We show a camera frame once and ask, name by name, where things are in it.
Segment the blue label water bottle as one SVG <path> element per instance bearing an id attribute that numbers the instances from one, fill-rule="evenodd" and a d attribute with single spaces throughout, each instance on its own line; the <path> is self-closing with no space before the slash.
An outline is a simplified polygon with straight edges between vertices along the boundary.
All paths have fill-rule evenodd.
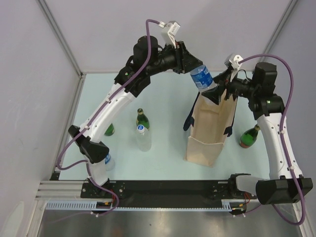
<path id="1" fill-rule="evenodd" d="M 190 71 L 190 76 L 199 92 L 215 88 L 217 85 L 205 65 L 201 65 Z"/>

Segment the beige canvas tote bag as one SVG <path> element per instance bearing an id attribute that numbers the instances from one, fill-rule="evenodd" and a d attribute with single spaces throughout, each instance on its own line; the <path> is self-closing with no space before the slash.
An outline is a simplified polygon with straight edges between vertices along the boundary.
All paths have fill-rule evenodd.
<path id="1" fill-rule="evenodd" d="M 226 138 L 233 133 L 237 100 L 222 100 L 219 105 L 209 105 L 198 94 L 183 125 L 190 131 L 184 160 L 213 167 L 224 148 Z"/>

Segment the clear plastic bottle blue cap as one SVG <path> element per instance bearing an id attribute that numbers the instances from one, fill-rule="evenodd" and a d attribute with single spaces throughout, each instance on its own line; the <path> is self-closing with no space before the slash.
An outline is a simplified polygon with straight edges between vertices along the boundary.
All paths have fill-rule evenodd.
<path id="1" fill-rule="evenodd" d="M 151 134 L 149 130 L 142 124 L 139 124 L 136 129 L 136 141 L 139 149 L 147 152 L 152 147 Z"/>

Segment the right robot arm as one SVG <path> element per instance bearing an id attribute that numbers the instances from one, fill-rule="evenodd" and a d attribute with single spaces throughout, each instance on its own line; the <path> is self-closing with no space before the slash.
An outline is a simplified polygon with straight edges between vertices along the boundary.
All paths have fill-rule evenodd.
<path id="1" fill-rule="evenodd" d="M 234 175 L 235 181 L 228 185 L 233 198 L 245 192 L 253 194 L 266 204 L 297 203 L 313 188 L 311 178 L 305 178 L 294 157 L 287 133 L 285 106 L 280 96 L 274 93 L 277 67 L 267 62 L 257 63 L 251 80 L 237 77 L 238 64 L 228 62 L 227 69 L 214 78 L 217 86 L 202 93 L 216 105 L 230 97 L 248 99 L 263 134 L 270 174 L 264 180 L 249 174 Z"/>

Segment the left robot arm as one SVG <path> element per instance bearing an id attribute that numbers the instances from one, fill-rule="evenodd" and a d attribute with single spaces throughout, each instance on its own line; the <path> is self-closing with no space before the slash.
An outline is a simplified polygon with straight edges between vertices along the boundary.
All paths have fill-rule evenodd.
<path id="1" fill-rule="evenodd" d="M 161 47 L 153 36 L 138 39 L 132 56 L 115 77 L 111 90 L 94 114 L 80 126 L 71 125 L 68 129 L 88 163 L 88 178 L 94 182 L 91 189 L 94 194 L 102 198 L 109 191 L 105 159 L 110 149 L 101 140 L 121 110 L 150 85 L 151 76 L 167 70 L 186 74 L 202 64 L 183 41 Z"/>

